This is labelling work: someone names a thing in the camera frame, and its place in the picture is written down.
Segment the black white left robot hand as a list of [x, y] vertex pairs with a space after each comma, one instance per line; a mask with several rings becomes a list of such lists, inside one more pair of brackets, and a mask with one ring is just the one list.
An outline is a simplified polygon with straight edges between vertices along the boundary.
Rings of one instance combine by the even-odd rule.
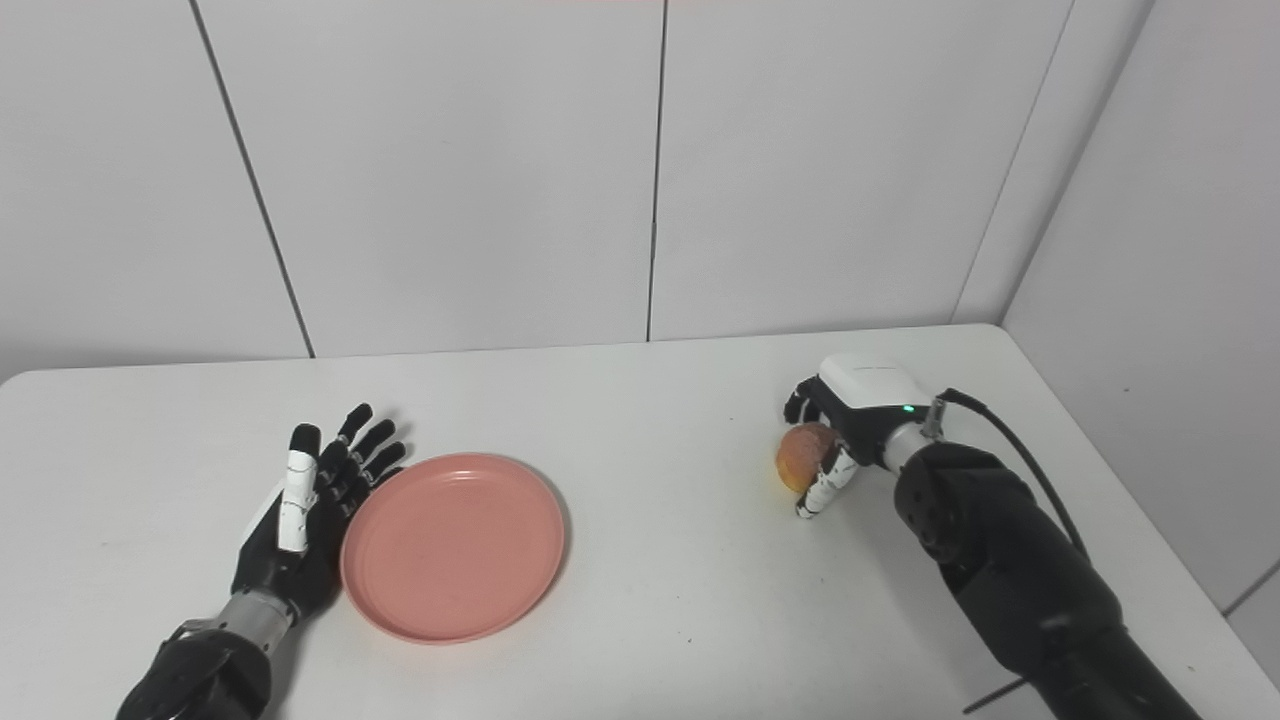
[[339, 589], [339, 557], [357, 511], [407, 457], [390, 418], [355, 407], [330, 441], [308, 423], [292, 434], [282, 487], [241, 546], [230, 591], [283, 603], [293, 623], [328, 606]]

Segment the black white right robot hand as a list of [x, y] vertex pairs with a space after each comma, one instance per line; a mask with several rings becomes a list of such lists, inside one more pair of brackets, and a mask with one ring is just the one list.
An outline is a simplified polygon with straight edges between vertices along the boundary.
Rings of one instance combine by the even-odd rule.
[[859, 354], [826, 357], [783, 405], [783, 421], [804, 430], [815, 459], [792, 477], [805, 480], [796, 514], [812, 519], [826, 510], [867, 468], [899, 477], [931, 439], [924, 425], [931, 398], [901, 366]]

